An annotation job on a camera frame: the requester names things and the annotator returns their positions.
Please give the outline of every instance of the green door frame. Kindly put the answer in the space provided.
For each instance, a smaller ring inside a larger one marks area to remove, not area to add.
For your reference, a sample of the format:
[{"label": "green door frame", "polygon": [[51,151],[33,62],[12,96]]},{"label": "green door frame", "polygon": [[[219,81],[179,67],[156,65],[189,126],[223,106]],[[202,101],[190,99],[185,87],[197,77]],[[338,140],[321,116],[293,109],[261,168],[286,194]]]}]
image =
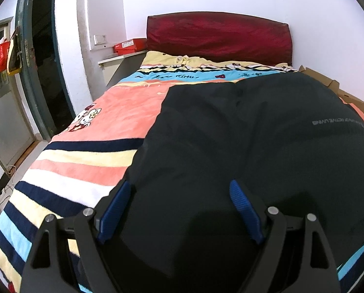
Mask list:
[{"label": "green door frame", "polygon": [[[19,43],[22,58],[22,71],[19,73],[23,85],[24,94],[28,102],[34,121],[43,137],[50,141],[56,134],[56,126],[46,104],[41,83],[37,73],[32,35],[32,9],[33,0],[18,0],[16,11],[16,27],[18,27]],[[60,82],[68,102],[68,107],[74,116],[71,100],[68,96],[65,80],[62,74],[60,56],[58,55],[56,31],[54,27],[54,0],[52,1],[52,33],[54,42],[55,60],[58,67]]]}]

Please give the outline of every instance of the light switch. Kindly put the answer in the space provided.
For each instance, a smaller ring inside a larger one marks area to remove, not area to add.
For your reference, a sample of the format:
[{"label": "light switch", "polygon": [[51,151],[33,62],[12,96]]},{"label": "light switch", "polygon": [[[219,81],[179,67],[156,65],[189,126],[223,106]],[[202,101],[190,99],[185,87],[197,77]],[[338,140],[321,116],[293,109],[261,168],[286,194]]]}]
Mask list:
[{"label": "light switch", "polygon": [[106,35],[94,35],[94,45],[102,45],[106,43]]}]

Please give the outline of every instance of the dark doorway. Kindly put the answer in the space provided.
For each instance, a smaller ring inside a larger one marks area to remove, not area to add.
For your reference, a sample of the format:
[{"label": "dark doorway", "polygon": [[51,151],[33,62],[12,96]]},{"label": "dark doorway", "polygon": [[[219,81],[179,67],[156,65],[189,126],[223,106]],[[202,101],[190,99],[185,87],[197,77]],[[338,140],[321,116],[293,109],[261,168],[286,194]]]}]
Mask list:
[{"label": "dark doorway", "polygon": [[33,0],[32,35],[38,77],[57,133],[60,133],[73,117],[62,88],[52,34],[52,0]]}]

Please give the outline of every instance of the metal screw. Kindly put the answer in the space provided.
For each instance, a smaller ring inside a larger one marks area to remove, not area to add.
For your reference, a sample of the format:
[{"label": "metal screw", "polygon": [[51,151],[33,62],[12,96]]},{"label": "metal screw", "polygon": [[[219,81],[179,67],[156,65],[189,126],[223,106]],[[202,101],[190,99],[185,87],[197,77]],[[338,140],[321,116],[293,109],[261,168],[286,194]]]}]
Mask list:
[{"label": "metal screw", "polygon": [[83,210],[83,215],[88,217],[91,216],[94,213],[94,210],[92,208],[86,208]]},{"label": "metal screw", "polygon": [[47,216],[45,217],[45,221],[46,221],[47,223],[50,223],[53,219],[54,219],[54,215],[52,215],[52,214],[49,214],[49,215],[47,215]]},{"label": "metal screw", "polygon": [[271,215],[277,215],[279,212],[277,207],[271,206],[268,208],[268,213]]},{"label": "metal screw", "polygon": [[307,215],[307,219],[308,219],[309,221],[315,221],[315,220],[316,220],[316,216],[315,216],[314,214],[308,214],[308,215]]}]

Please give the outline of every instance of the red headboard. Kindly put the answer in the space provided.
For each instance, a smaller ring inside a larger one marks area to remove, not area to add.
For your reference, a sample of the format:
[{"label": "red headboard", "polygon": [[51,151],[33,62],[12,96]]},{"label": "red headboard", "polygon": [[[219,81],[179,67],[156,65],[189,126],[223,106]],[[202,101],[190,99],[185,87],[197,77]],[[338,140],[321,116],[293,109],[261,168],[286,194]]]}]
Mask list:
[{"label": "red headboard", "polygon": [[148,50],[173,56],[292,64],[288,24],[250,15],[199,11],[149,16],[147,39]]}]

